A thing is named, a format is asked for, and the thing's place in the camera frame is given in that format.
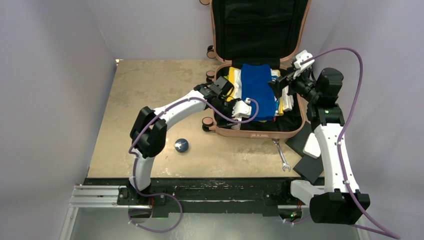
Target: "blue ball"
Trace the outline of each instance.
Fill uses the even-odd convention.
[[[184,138],[180,138],[175,141],[175,150],[179,153],[185,153],[189,150],[189,142]]]

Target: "white wall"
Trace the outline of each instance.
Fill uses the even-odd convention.
[[[116,59],[206,59],[213,44],[210,7],[199,0],[86,1]],[[345,4],[312,1],[301,47],[317,53]]]
[[[419,0],[349,1],[322,48],[352,47],[363,58],[347,150],[361,191],[370,195],[370,214],[404,240],[424,236],[423,9]],[[320,71],[333,67],[344,74],[338,102],[346,119],[358,83],[358,60],[346,51],[317,61]]]
[[[116,63],[84,0],[0,1],[0,239],[58,239]]]

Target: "suitcase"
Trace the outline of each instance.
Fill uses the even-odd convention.
[[[207,56],[222,64],[208,71],[214,81],[226,76],[231,66],[268,64],[284,76],[291,59],[299,51],[311,0],[210,0],[213,45]],[[210,131],[227,137],[288,139],[305,124],[302,98],[294,95],[294,107],[275,121],[241,124],[231,129],[216,113]]]

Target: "wooden table surface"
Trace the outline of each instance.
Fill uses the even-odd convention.
[[[131,176],[134,157],[128,154],[130,130],[141,108],[162,107],[186,95],[216,70],[216,60],[122,60],[107,101],[103,121],[88,172],[89,178]],[[271,139],[225,137],[202,130],[202,118],[210,109],[193,114],[174,125],[166,146],[156,156],[152,177],[297,177],[284,172]],[[189,150],[178,153],[177,139],[188,140]],[[301,159],[281,143],[293,168]]]

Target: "metal wrench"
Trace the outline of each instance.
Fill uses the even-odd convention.
[[[279,156],[281,157],[281,160],[282,160],[282,170],[285,172],[286,169],[288,169],[288,171],[290,172],[292,170],[292,167],[287,163],[287,160],[284,157],[283,150],[281,149],[281,146],[280,146],[280,140],[273,138],[272,141],[277,146]]]

